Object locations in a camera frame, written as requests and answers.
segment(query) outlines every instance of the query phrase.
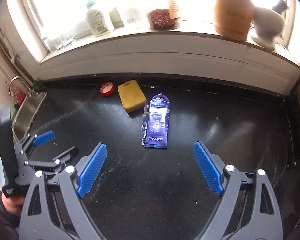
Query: sponge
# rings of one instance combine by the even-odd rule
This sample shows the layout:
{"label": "sponge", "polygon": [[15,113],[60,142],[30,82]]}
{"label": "sponge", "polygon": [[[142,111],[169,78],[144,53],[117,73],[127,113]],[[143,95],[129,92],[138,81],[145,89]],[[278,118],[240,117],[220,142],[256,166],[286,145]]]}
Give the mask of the sponge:
{"label": "sponge", "polygon": [[123,108],[128,113],[144,107],[146,97],[136,80],[130,80],[118,86],[118,92]]}

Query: stainless steel sink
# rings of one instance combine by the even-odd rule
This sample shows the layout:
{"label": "stainless steel sink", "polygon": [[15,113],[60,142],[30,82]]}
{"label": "stainless steel sink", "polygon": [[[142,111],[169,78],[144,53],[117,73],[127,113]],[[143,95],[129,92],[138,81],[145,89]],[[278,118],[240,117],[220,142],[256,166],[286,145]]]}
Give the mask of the stainless steel sink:
{"label": "stainless steel sink", "polygon": [[16,142],[19,142],[28,133],[47,94],[48,92],[39,92],[26,96],[12,122],[13,138]]}

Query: blue gripper pad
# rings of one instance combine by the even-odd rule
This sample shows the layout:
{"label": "blue gripper pad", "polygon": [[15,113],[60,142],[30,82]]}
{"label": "blue gripper pad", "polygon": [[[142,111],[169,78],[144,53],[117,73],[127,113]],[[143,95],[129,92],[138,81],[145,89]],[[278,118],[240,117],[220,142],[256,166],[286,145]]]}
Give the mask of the blue gripper pad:
{"label": "blue gripper pad", "polygon": [[81,198],[83,198],[84,194],[90,192],[93,183],[95,182],[102,165],[105,163],[107,158],[107,147],[104,144],[101,144],[100,147],[95,150],[95,153],[90,158],[79,177],[77,194]]}
{"label": "blue gripper pad", "polygon": [[52,139],[54,139],[56,136],[56,134],[54,133],[54,131],[49,131],[49,132],[45,132],[43,134],[40,134],[37,136],[37,138],[35,138],[33,140],[33,145],[34,146],[38,146],[38,145],[42,145]]}
{"label": "blue gripper pad", "polygon": [[221,174],[200,142],[194,144],[193,152],[194,158],[196,159],[210,189],[218,195],[221,195],[224,190],[221,182]]}

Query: wooden barrel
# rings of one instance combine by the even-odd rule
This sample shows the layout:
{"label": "wooden barrel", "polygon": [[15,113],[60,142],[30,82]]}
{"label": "wooden barrel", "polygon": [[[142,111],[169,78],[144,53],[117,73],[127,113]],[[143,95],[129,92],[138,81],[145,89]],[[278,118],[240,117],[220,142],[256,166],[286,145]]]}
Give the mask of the wooden barrel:
{"label": "wooden barrel", "polygon": [[217,33],[245,41],[253,17],[251,0],[216,0],[213,25]]}

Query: yellow paper label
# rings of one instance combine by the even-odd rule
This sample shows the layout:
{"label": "yellow paper label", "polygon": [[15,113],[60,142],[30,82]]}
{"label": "yellow paper label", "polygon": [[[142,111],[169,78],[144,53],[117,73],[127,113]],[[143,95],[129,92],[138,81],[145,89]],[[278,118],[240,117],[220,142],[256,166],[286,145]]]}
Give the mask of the yellow paper label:
{"label": "yellow paper label", "polygon": [[175,19],[180,17],[179,5],[177,0],[169,0],[169,18]]}

